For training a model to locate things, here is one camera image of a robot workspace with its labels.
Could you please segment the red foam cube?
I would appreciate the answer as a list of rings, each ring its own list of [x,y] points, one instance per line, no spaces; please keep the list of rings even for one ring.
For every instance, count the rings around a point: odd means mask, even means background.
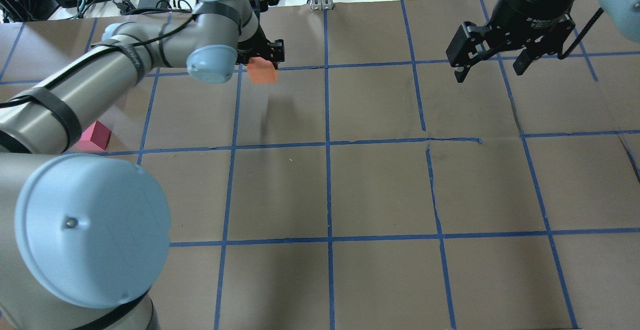
[[[74,146],[84,152],[103,152],[108,147],[112,131],[100,121],[92,123]]]

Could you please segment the orange foam cube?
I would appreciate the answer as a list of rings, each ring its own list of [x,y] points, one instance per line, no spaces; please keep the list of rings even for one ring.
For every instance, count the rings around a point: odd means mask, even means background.
[[[252,57],[246,66],[247,74],[254,84],[277,83],[279,79],[278,70],[274,64],[262,57]]]

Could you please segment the brown paper table cover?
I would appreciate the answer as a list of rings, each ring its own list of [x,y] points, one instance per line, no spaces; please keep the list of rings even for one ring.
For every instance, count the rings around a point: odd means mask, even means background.
[[[157,70],[100,119],[160,182],[164,330],[637,330],[639,45],[457,83],[496,0],[275,7],[274,84]]]

